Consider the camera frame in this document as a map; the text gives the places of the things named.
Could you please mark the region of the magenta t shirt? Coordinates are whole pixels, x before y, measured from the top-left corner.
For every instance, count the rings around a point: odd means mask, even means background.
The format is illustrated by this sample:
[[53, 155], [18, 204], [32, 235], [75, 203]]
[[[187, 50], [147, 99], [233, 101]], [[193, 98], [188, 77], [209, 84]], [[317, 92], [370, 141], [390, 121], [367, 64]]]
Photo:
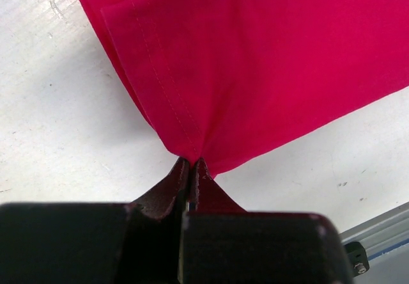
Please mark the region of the magenta t shirt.
[[408, 86], [408, 0], [79, 0], [164, 146], [212, 175]]

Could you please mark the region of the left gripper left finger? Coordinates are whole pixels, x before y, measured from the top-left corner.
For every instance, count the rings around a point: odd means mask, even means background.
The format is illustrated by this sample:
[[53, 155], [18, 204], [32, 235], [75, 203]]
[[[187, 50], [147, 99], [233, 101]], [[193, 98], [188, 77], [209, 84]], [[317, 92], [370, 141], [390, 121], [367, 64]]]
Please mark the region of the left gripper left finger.
[[176, 283], [189, 163], [125, 203], [1, 205], [2, 283]]

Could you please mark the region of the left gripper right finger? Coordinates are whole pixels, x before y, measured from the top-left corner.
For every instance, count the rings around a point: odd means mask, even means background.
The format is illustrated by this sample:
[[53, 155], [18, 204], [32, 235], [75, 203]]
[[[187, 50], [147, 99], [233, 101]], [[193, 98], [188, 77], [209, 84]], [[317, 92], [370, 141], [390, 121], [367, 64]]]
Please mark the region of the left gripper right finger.
[[352, 283], [334, 225], [305, 212], [248, 212], [211, 177], [190, 174], [181, 222], [180, 283]]

